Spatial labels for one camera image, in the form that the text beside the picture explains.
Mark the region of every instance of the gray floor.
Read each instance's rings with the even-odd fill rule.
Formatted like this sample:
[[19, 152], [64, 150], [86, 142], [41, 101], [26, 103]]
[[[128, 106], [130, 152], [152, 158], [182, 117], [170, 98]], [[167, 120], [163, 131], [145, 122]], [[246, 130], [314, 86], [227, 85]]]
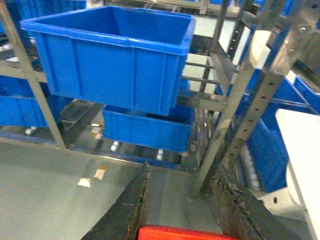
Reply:
[[[0, 239], [79, 240], [126, 187], [136, 167], [0, 144]], [[106, 166], [103, 180], [93, 179]], [[148, 223], [220, 232], [212, 196], [190, 200], [191, 175], [152, 170]], [[91, 187], [78, 185], [92, 179]]]

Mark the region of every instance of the red object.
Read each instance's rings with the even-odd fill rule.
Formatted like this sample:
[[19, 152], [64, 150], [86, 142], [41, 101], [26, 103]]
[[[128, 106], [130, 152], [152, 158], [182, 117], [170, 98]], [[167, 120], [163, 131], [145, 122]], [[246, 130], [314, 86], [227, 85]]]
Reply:
[[170, 226], [147, 225], [139, 230], [138, 240], [235, 240], [220, 233], [195, 231]]

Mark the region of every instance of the metal frame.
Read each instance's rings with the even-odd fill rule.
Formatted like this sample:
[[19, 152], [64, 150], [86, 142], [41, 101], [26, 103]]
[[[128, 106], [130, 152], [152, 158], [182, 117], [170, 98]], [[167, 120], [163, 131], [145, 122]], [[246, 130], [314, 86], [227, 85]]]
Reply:
[[[132, 1], [155, 3], [153, 0]], [[218, 14], [218, 21], [213, 37], [195, 35], [190, 48], [191, 53], [207, 56], [206, 64], [186, 63], [190, 66], [204, 68], [202, 78], [183, 76], [183, 78], [190, 81], [201, 82], [200, 89], [199, 91], [182, 91], [179, 93], [177, 100], [179, 105], [191, 106], [198, 109], [196, 111], [196, 119], [198, 121], [197, 131], [204, 133], [204, 136], [209, 138], [198, 141], [201, 145], [197, 146], [197, 150], [205, 151], [204, 154], [202, 152], [198, 154], [201, 159], [197, 160], [200, 166], [193, 186], [194, 194], [199, 193], [208, 173], [213, 174], [215, 167], [219, 166], [221, 162], [228, 168], [232, 168], [243, 144], [246, 143], [281, 80], [289, 72], [295, 60], [299, 57], [301, 49], [306, 45], [308, 36], [314, 30], [314, 25], [316, 24], [315, 18], [317, 15], [319, 16], [319, 8], [312, 7], [316, 4], [316, 0], [297, 0], [297, 4], [291, 11], [292, 14], [285, 20], [279, 17], [285, 0], [268, 0], [263, 12], [258, 16], [245, 11], [247, 1], [244, 1], [241, 7], [230, 7], [228, 6], [228, 2], [228, 0], [224, 0], [222, 6], [210, 4], [207, 0], [200, 2], [158, 0], [156, 2], [160, 5], [198, 9], [201, 14], [211, 14], [212, 12]], [[87, 0], [87, 4], [88, 7], [98, 7], [110, 4], [110, 1]], [[224, 20], [229, 17], [235, 18], [235, 28], [228, 51], [225, 52], [219, 43], [219, 37]], [[54, 150], [65, 151], [69, 154], [100, 158], [107, 161], [126, 162], [127, 164], [143, 163], [146, 160], [134, 155], [121, 155], [111, 152], [103, 153], [98, 151], [99, 149], [80, 149], [75, 146], [75, 139], [97, 115], [101, 106], [99, 104], [88, 106], [85, 113], [79, 119], [76, 119], [67, 130], [64, 129], [61, 123], [56, 124], [40, 88], [40, 82], [46, 82], [46, 77], [42, 71], [34, 70], [31, 64], [32, 57], [30, 51], [25, 49], [4, 0], [0, 0], [0, 19], [9, 40], [12, 42], [14, 52], [19, 59], [19, 62], [1, 60], [0, 74], [28, 80], [54, 138], [54, 141], [43, 141], [32, 136], [27, 137], [1, 132], [0, 142], [32, 147], [49, 147]], [[244, 57], [240, 61], [240, 64], [234, 66], [232, 60], [245, 26], [252, 29], [252, 39], [247, 45], [247, 53], [243, 54]], [[234, 120], [238, 105], [266, 46], [269, 46], [272, 52], [267, 59], [255, 91], [253, 91], [251, 96], [251, 105], [243, 120], [240, 121], [240, 124], [230, 134], [227, 134]], [[213, 69], [215, 70], [217, 79], [210, 80], [208, 78]], [[219, 85], [223, 95], [205, 93], [207, 84]], [[208, 123], [208, 119], [206, 119], [208, 111], [206, 110], [221, 113], [215, 128], [211, 129], [203, 126]]]

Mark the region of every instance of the blue plastic bin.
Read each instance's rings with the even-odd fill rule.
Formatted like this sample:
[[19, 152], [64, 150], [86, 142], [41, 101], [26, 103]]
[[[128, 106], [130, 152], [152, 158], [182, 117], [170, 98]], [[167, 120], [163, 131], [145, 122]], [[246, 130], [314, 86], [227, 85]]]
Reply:
[[287, 186], [286, 168], [289, 156], [276, 120], [278, 109], [317, 114], [305, 104], [280, 101], [269, 103], [247, 142], [255, 169], [267, 193]]
[[320, 93], [315, 93], [307, 84], [305, 84], [299, 77], [295, 78], [294, 86], [308, 101], [314, 110], [320, 114]]
[[192, 16], [106, 6], [21, 21], [34, 33], [52, 94], [168, 115]]
[[180, 90], [190, 90], [190, 81], [181, 79]]
[[86, 0], [16, 0], [23, 19], [86, 8]]
[[[249, 95], [254, 88], [258, 77], [261, 73], [261, 69], [256, 69], [252, 75], [252, 78], [246, 88], [246, 94]], [[219, 85], [217, 85], [218, 94], [222, 95], [222, 89]], [[280, 84], [278, 90], [273, 95], [274, 100], [287, 101], [288, 103], [300, 103], [300, 104], [308, 104], [306, 98], [303, 96], [301, 92], [293, 85], [287, 78], [285, 78]]]
[[187, 106], [172, 108], [169, 116], [114, 106], [102, 114], [105, 138], [180, 153], [187, 149], [194, 123], [194, 109]]
[[[45, 83], [42, 85], [53, 117], [59, 120], [60, 112], [72, 100], [49, 94]], [[33, 92], [24, 79], [0, 76], [0, 125], [47, 127]]]

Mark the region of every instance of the metal shelf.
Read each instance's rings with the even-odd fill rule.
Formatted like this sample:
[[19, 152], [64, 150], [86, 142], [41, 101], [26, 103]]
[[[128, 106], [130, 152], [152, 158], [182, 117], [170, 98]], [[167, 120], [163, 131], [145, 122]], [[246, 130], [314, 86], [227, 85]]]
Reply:
[[[242, 146], [246, 143], [272, 95], [299, 57], [300, 52], [307, 44], [308, 37], [313, 33], [316, 18], [320, 14], [319, 8], [312, 9], [309, 6], [312, 1], [306, 0], [307, 4], [295, 6], [295, 9], [292, 10], [291, 18], [285, 20], [280, 18], [279, 21], [278, 16], [285, 3], [284, 0], [267, 1], [263, 12], [258, 16], [245, 11], [245, 6], [249, 0], [244, 1], [241, 7], [228, 6], [229, 0], [224, 0], [221, 6], [209, 4], [208, 0], [200, 2], [184, 0], [132, 1], [172, 5], [199, 10], [200, 14], [207, 13], [212, 15], [212, 13], [216, 13], [218, 15], [214, 35], [212, 37], [195, 35], [190, 48], [191, 53], [207, 57], [206, 64], [187, 63], [187, 65], [204, 68], [203, 77], [183, 76], [183, 78], [190, 81], [200, 82], [200, 89], [199, 91], [182, 91], [179, 93], [177, 100], [179, 105], [197, 108], [195, 133], [198, 132], [196, 136], [206, 136], [204, 139], [195, 137], [194, 142], [197, 144], [197, 152], [192, 153], [190, 151], [189, 156], [184, 156], [181, 159], [182, 163], [196, 162], [194, 166], [199, 167], [193, 186], [193, 193], [198, 194], [201, 187], [206, 184], [206, 179], [209, 179], [215, 173], [217, 166], [222, 163], [228, 168], [233, 167]], [[101, 0], [87, 0], [88, 7], [99, 7], [103, 4], [104, 1]], [[310, 12], [307, 19], [303, 16], [305, 12]], [[224, 21], [229, 17], [235, 18], [235, 28], [228, 51], [225, 52], [219, 43], [219, 38]], [[0, 142], [37, 148], [52, 148], [55, 151], [63, 151], [71, 155], [98, 158], [111, 162], [121, 161], [126, 162], [126, 164], [142, 163], [145, 160], [149, 162], [155, 161], [156, 156], [154, 158], [146, 158], [134, 154], [110, 152], [109, 150], [101, 151], [101, 147], [104, 144], [101, 140], [97, 140], [93, 148], [75, 144], [77, 139], [88, 130], [88, 126], [100, 111], [101, 105], [83, 103], [86, 107], [81, 110], [82, 113], [77, 114], [78, 117], [76, 119], [68, 119], [66, 117], [67, 119], [64, 120], [64, 123], [62, 121], [56, 124], [39, 85], [40, 82], [46, 82], [45, 74], [42, 71], [34, 70], [30, 55], [32, 50], [24, 48], [4, 0], [0, 0], [0, 19], [7, 30], [7, 36], [13, 45], [15, 55], [19, 59], [19, 62], [1, 60], [0, 75], [28, 80], [48, 122], [48, 129], [53, 136], [53, 139], [39, 139], [35, 136], [1, 131]], [[245, 26], [252, 28], [252, 40], [248, 42], [245, 57], [241, 59], [238, 66], [235, 66], [232, 60]], [[235, 112], [266, 46], [271, 48], [271, 54], [263, 67], [264, 74], [259, 78], [260, 84], [256, 87], [254, 95], [252, 95], [253, 102], [243, 120], [240, 121], [240, 125], [237, 125], [234, 131], [227, 135], [227, 130], [234, 122]], [[217, 79], [209, 79], [211, 71], [215, 71]], [[205, 93], [207, 84], [220, 85], [223, 95]], [[215, 128], [209, 124], [208, 111], [221, 113]]]

